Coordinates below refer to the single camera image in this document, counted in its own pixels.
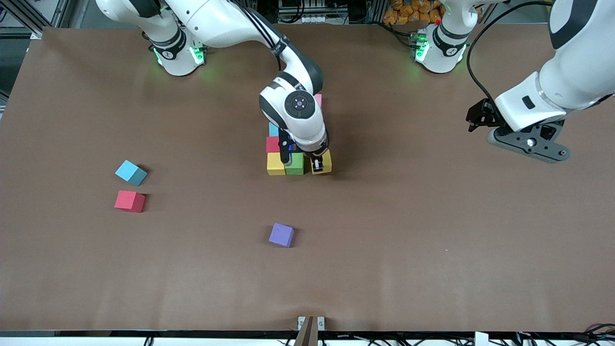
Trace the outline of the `yellow foam cube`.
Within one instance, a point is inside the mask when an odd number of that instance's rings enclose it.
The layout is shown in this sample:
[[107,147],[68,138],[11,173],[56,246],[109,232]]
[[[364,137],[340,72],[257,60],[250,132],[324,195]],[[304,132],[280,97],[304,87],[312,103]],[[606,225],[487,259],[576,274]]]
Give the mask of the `yellow foam cube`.
[[286,175],[285,165],[281,161],[279,152],[267,153],[267,173],[270,176]]
[[324,160],[324,173],[331,173],[332,171],[331,151],[329,150],[326,151],[322,156]]

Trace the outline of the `green foam cube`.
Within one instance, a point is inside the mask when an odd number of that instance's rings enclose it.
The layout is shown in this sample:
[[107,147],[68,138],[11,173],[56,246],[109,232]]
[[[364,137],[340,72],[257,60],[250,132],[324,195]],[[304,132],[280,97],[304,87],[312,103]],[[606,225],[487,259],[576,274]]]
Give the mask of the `green foam cube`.
[[303,153],[293,152],[290,156],[290,165],[285,166],[286,175],[305,174],[305,156]]

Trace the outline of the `purple foam cube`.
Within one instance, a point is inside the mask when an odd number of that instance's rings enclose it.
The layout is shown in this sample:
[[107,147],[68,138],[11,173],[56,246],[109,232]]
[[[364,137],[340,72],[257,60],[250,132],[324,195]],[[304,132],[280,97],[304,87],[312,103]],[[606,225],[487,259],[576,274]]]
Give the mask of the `purple foam cube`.
[[269,242],[273,245],[290,248],[294,239],[294,229],[290,226],[280,223],[274,223],[272,226]]

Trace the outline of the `brown table cover sheet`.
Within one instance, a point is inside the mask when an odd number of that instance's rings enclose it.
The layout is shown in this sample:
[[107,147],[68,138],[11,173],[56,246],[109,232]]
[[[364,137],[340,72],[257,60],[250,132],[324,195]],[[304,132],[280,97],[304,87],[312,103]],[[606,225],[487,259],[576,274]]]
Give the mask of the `brown table cover sheet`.
[[278,69],[257,42],[186,77],[139,29],[31,43],[0,120],[1,329],[615,323],[615,99],[569,118],[571,156],[547,164],[467,131],[483,94],[464,66],[430,74],[374,26],[281,30],[324,71],[331,174],[267,174],[258,96]]

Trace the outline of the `grey equipment rack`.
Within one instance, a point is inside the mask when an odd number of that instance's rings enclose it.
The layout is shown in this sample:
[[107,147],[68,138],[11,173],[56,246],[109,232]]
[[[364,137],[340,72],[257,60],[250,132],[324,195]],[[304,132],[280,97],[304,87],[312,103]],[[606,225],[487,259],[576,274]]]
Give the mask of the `grey equipment rack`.
[[278,0],[277,21],[282,24],[324,24],[344,14],[334,0]]

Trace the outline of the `orange snack bag pile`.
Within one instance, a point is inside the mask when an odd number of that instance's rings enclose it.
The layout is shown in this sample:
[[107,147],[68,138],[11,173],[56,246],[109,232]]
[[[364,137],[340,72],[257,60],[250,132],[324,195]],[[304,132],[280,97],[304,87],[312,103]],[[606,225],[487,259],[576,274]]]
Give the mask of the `orange snack bag pile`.
[[439,0],[388,0],[382,16],[386,25],[405,25],[424,21],[439,24],[446,8]]

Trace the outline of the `aluminium frame profile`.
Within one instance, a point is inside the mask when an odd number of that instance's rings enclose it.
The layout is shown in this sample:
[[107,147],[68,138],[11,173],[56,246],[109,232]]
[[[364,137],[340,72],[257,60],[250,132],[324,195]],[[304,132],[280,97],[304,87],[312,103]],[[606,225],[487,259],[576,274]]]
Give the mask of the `aluminium frame profile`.
[[74,0],[0,0],[0,39],[41,39],[46,27],[67,27]]

